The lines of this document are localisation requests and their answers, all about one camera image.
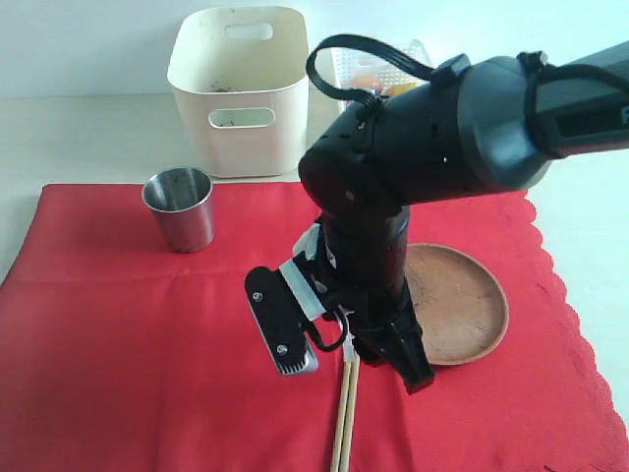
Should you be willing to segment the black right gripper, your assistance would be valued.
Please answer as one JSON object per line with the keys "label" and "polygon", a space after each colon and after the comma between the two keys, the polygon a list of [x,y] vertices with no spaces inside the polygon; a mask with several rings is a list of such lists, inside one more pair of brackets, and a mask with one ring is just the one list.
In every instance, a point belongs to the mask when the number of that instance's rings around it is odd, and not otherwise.
{"label": "black right gripper", "polygon": [[404,275],[410,210],[351,218],[324,212],[318,222],[326,271],[354,296],[341,306],[352,312],[349,326],[360,359],[372,367],[390,364],[408,393],[430,386],[435,373]]}

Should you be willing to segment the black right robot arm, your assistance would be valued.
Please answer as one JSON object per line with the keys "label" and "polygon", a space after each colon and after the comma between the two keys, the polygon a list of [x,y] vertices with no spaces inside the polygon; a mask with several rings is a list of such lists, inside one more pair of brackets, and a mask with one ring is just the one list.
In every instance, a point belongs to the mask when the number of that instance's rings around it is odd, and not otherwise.
{"label": "black right robot arm", "polygon": [[404,275],[411,206],[528,189],[555,160],[626,148],[628,46],[562,66],[523,52],[435,68],[359,35],[321,47],[368,52],[421,80],[392,97],[337,88],[309,57],[311,82],[346,109],[299,164],[321,211],[320,266],[359,298],[349,315],[359,354],[421,384],[433,371]]}

